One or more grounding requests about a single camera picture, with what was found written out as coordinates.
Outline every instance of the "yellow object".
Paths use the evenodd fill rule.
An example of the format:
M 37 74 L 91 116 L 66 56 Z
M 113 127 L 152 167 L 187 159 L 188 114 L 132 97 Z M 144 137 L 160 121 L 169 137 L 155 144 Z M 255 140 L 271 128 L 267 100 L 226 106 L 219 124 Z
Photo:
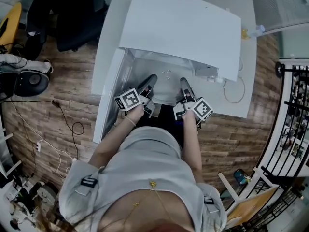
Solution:
M 156 187 L 156 182 L 155 181 L 150 181 L 150 186 L 152 186 L 152 188 Z
M 244 40 L 247 40 L 249 39 L 249 35 L 248 35 L 248 30 L 247 29 L 242 29 L 241 30 L 241 38 L 244 39 Z
M 18 30 L 18 24 L 21 16 L 21 10 L 22 10 L 21 3 L 15 4 L 15 6 L 8 12 L 6 17 L 0 24 L 1 28 L 5 20 L 7 18 L 9 19 L 8 24 L 6 26 L 6 30 L 0 38 L 0 45 L 4 45 L 4 47 L 7 49 L 7 53 L 10 53 L 14 43 L 14 39 Z
M 240 218 L 234 226 L 249 221 L 270 200 L 275 191 L 277 191 L 277 187 L 272 187 L 263 193 L 249 197 L 241 203 L 238 203 L 234 210 L 228 215 L 227 221 Z

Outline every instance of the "black pants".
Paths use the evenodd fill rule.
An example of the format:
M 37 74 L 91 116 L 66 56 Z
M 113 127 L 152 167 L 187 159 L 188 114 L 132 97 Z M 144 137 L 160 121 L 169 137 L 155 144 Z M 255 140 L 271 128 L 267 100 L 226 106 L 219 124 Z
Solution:
M 161 105 L 158 117 L 147 118 L 145 115 L 136 124 L 136 127 L 152 126 L 167 130 L 183 148 L 183 121 L 175 120 L 173 106 Z

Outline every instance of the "white cloth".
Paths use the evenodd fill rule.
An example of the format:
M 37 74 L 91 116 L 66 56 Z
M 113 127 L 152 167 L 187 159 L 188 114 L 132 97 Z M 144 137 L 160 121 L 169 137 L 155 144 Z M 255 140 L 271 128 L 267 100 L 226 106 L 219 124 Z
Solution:
M 15 68 L 10 67 L 9 65 L 0 64 L 0 70 L 3 71 L 14 71 L 21 72 L 23 70 L 33 70 L 40 71 L 42 73 L 47 73 L 51 68 L 51 64 L 49 62 L 39 62 L 39 61 L 31 61 L 25 58 L 17 57 L 12 54 L 0 54 L 0 62 L 6 62 L 8 64 L 12 64 Z
M 156 190 L 172 192 L 183 201 L 196 232 L 221 231 L 226 212 L 219 192 L 208 184 L 196 183 L 181 155 L 177 141 L 167 131 L 135 129 L 105 168 L 82 161 L 72 164 L 59 195 L 60 212 L 74 224 L 96 211 L 76 230 L 97 232 L 102 216 L 116 200 L 135 190 L 151 189 L 149 183 L 155 181 Z M 81 186 L 87 176 L 98 180 L 94 188 Z M 210 199 L 213 204 L 206 204 Z

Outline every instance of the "black clip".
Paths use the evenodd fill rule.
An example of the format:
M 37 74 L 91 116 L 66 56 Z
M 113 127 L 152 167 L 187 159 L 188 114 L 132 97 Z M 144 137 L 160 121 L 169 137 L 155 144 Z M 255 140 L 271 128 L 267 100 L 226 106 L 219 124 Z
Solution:
M 214 204 L 214 201 L 212 198 L 210 198 L 210 199 L 205 200 L 204 204 Z
M 85 177 L 81 180 L 81 185 L 85 187 L 94 188 L 98 180 L 95 178 Z

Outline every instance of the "electrical cord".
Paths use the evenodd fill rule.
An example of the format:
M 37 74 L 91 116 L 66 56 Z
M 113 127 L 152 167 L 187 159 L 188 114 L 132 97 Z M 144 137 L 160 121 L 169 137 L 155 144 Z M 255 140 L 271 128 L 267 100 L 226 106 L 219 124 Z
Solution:
M 34 168 L 34 171 L 33 171 L 33 173 L 31 174 L 30 177 L 33 177 L 34 174 L 35 174 L 35 172 L 36 172 L 36 170 L 37 170 L 37 163 L 36 163 L 36 160 L 35 160 L 35 151 L 34 151 L 34 149 L 35 149 L 35 147 L 34 147 L 35 143 L 32 142 L 32 141 L 30 140 L 30 138 L 29 138 L 29 135 L 28 135 L 28 133 L 27 133 L 27 129 L 26 129 L 26 126 L 25 126 L 25 122 L 24 122 L 24 121 L 23 121 L 23 126 L 24 126 L 24 130 L 25 130 L 25 133 L 26 133 L 26 137 L 27 137 L 28 141 L 30 142 L 30 144 L 31 144 L 31 146 L 32 146 L 32 153 L 31 153 L 31 156 L 33 157 L 33 161 L 34 161 L 34 166 L 35 166 L 35 168 Z
M 71 132 L 72 132 L 72 138 L 73 138 L 73 142 L 74 142 L 74 145 L 75 145 L 75 148 L 76 148 L 76 155 L 77 155 L 77 158 L 76 158 L 76 159 L 78 159 L 78 158 L 79 158 L 79 155 L 78 155 L 78 148 L 77 148 L 76 143 L 75 143 L 74 134 L 75 134 L 75 135 L 82 135 L 82 134 L 84 133 L 84 131 L 85 131 L 84 126 L 83 126 L 83 124 L 82 124 L 81 122 L 75 122 L 75 123 L 73 123 L 72 128 L 71 128 L 71 127 L 69 126 L 68 122 L 67 122 L 67 119 L 66 119 L 66 117 L 65 117 L 65 115 L 64 115 L 64 112 L 63 112 L 62 108 L 61 108 L 60 106 L 59 106 L 59 108 L 60 108 L 60 110 L 61 110 L 61 112 L 62 112 L 64 121 L 66 122 L 68 128 L 69 128 L 69 129 L 71 130 Z M 81 133 L 76 133 L 76 132 L 74 131 L 74 126 L 77 125 L 77 124 L 80 124 L 81 127 L 83 128 L 83 131 L 82 131 Z
M 21 45 L 23 48 L 25 48 L 25 46 L 24 46 L 22 43 L 16 42 L 15 44 L 19 44 L 19 45 Z M 17 48 L 16 48 L 16 51 L 19 53 L 20 60 L 19 60 L 17 63 L 7 63 L 7 62 L 5 62 L 5 61 L 0 62 L 0 67 L 3 66 L 3 65 L 8 65 L 8 66 L 10 66 L 10 67 L 12 67 L 12 68 L 14 68 L 14 69 L 21 69 L 21 68 L 25 67 L 25 66 L 27 65 L 27 63 L 28 63 L 27 59 L 25 59 L 25 60 L 26 60 L 26 63 L 25 63 L 23 66 L 20 66 L 20 67 L 14 66 L 14 65 L 19 64 L 19 63 L 22 61 L 22 59 L 23 59 L 23 58 L 21 57 L 21 54 L 20 54 L 20 52 L 19 52 L 19 50 L 18 50 Z
M 61 155 L 59 154 L 58 151 L 65 153 L 65 154 L 68 155 L 72 160 L 73 160 L 73 157 L 71 157 L 67 152 L 55 148 L 55 147 L 52 146 L 48 141 L 46 141 L 40 134 L 38 134 L 38 133 L 25 121 L 25 119 L 24 119 L 23 116 L 19 113 L 19 111 L 17 110 L 17 108 L 16 108 L 16 106 L 15 106 L 15 104 L 14 104 L 13 102 L 42 102 L 42 103 L 44 103 L 44 102 L 50 102 L 50 103 L 53 104 L 54 106 L 60 108 L 60 110 L 61 110 L 61 112 L 62 112 L 62 114 L 63 114 L 64 120 L 65 120 L 65 122 L 66 122 L 66 125 L 68 126 L 68 128 L 69 128 L 69 129 L 71 130 L 71 132 L 72 132 L 72 137 L 73 137 L 74 145 L 75 145 L 76 151 L 77 151 L 77 159 L 79 158 L 79 154 L 78 154 L 77 145 L 76 145 L 76 143 L 75 143 L 74 134 L 75 134 L 75 135 L 82 135 L 82 134 L 84 133 L 84 126 L 83 126 L 83 124 L 82 124 L 81 122 L 75 122 L 75 123 L 72 125 L 72 128 L 71 128 L 71 127 L 69 126 L 67 120 L 66 120 L 66 117 L 65 117 L 65 115 L 64 115 L 64 112 L 63 112 L 62 108 L 60 107 L 59 103 L 56 102 L 56 101 L 13 101 L 13 100 L 10 100 L 10 101 L 4 101 L 4 102 L 11 102 L 11 104 L 14 106 L 16 112 L 17 112 L 17 113 L 19 114 L 19 116 L 23 119 L 23 124 L 26 123 L 27 126 L 28 126 L 36 135 L 38 135 L 38 136 L 41 138 L 41 140 L 39 140 L 38 143 L 39 143 L 39 142 L 45 142 L 45 143 L 47 143 L 48 145 L 50 145 L 50 147 L 52 147 L 52 148 L 55 150 L 56 153 L 58 153 L 58 156 L 59 156 L 59 165 L 58 165 L 58 168 L 57 168 L 57 173 L 60 175 L 61 178 L 65 179 L 65 177 L 63 177 L 63 176 L 60 174 L 60 172 L 59 172 L 59 168 L 60 168 L 60 165 L 61 165 L 62 161 L 61 161 Z M 83 131 L 82 131 L 81 133 L 76 133 L 76 132 L 74 132 L 74 125 L 76 125 L 76 124 L 80 124 L 80 125 L 82 126 Z
M 241 100 L 243 99 L 243 97 L 245 96 L 245 93 L 246 93 L 245 82 L 243 81 L 242 77 L 238 76 L 238 78 L 241 80 L 241 82 L 242 82 L 242 84 L 243 84 L 243 94 L 242 94 L 241 98 L 240 98 L 238 101 L 230 101 L 230 100 L 226 97 L 225 86 L 226 86 L 227 80 L 225 80 L 225 82 L 224 82 L 224 84 L 223 84 L 223 94 L 224 94 L 224 97 L 225 97 L 225 99 L 226 99 L 229 103 L 232 103 L 232 104 L 240 103 Z
M 240 69 L 238 69 L 238 71 L 240 72 L 240 71 L 242 71 L 242 69 L 243 69 L 243 61 L 242 61 L 242 57 L 240 57 L 240 58 L 239 58 L 239 60 L 240 60 L 240 63 L 241 63 L 241 68 L 240 68 Z

